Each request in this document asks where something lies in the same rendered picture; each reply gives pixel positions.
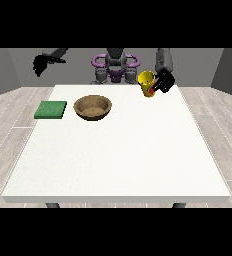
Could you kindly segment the brown wooden bowl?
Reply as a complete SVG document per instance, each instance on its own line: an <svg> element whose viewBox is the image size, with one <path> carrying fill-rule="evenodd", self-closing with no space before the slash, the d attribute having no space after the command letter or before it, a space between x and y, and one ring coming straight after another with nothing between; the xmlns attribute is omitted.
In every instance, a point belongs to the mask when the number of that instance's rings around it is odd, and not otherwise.
<svg viewBox="0 0 232 256"><path fill-rule="evenodd" d="M79 98L73 106L76 114L86 121L103 119L111 110L112 102L101 95L87 95Z"/></svg>

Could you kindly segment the yellow cup with melon print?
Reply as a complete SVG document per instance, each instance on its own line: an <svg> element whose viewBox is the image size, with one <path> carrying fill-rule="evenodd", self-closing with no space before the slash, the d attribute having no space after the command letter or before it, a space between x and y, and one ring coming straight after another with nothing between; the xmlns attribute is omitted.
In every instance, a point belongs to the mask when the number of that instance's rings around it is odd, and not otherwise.
<svg viewBox="0 0 232 256"><path fill-rule="evenodd" d="M138 84L141 86L145 97L153 97L155 95L152 86L155 84L155 74L152 71L145 70L138 75Z"/></svg>

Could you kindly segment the green square pad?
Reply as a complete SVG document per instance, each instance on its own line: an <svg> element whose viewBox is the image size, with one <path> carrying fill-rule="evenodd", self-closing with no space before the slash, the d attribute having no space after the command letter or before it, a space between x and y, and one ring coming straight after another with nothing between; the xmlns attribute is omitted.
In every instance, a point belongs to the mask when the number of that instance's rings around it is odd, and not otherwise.
<svg viewBox="0 0 232 256"><path fill-rule="evenodd" d="M34 114L34 118L61 119L66 106L66 101L42 101Z"/></svg>

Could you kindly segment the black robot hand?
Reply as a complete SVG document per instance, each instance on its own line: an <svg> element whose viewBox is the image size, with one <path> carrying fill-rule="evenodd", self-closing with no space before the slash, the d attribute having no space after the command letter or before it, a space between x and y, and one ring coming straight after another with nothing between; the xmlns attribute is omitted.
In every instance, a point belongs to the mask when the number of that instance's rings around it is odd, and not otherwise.
<svg viewBox="0 0 232 256"><path fill-rule="evenodd" d="M161 69L155 76L155 83L152 85L152 91L161 90L167 93L175 83L175 78L167 69Z"/></svg>
<svg viewBox="0 0 232 256"><path fill-rule="evenodd" d="M47 55L37 55L34 58L33 61L33 70L35 74L40 77L41 74L46 70L47 65L49 63L65 63L64 59L53 57L53 56L47 56Z"/></svg>

